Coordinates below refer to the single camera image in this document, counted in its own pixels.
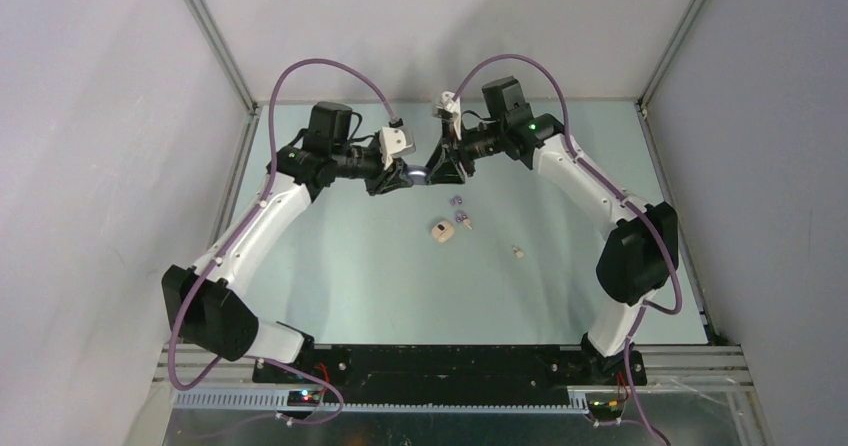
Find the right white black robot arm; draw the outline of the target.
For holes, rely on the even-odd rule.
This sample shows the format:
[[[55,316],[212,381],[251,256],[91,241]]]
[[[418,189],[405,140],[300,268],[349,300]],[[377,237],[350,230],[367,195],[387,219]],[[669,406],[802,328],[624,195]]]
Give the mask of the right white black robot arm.
[[[641,311],[658,290],[679,282],[676,211],[616,186],[563,121],[533,112],[516,78],[492,81],[482,92],[488,114],[474,128],[465,127],[455,93],[435,99],[442,132],[425,182],[462,184],[476,161],[504,154],[550,180],[586,215],[605,241],[595,274],[607,300],[586,334],[593,349],[583,354],[581,368],[591,382],[606,384],[622,369],[619,353],[631,344]]]

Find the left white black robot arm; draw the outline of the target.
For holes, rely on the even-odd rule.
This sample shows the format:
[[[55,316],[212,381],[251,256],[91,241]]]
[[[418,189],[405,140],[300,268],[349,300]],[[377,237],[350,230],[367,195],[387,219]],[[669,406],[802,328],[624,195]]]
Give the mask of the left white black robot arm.
[[[227,361],[277,361],[292,382],[312,377],[316,356],[303,347],[306,334],[260,318],[246,295],[282,233],[335,180],[362,180],[370,194],[409,186],[401,157],[413,151],[414,142],[402,120],[351,138],[356,115],[342,104],[316,104],[307,127],[273,155],[262,188],[241,218],[192,265],[165,272],[162,288],[177,338]]]

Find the purple earbud charging case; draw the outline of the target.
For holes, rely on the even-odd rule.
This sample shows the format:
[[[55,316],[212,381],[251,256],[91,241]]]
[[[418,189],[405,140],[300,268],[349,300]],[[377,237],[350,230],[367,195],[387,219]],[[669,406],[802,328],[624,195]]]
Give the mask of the purple earbud charging case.
[[[414,185],[426,185],[430,170],[424,166],[407,165],[405,172]]]

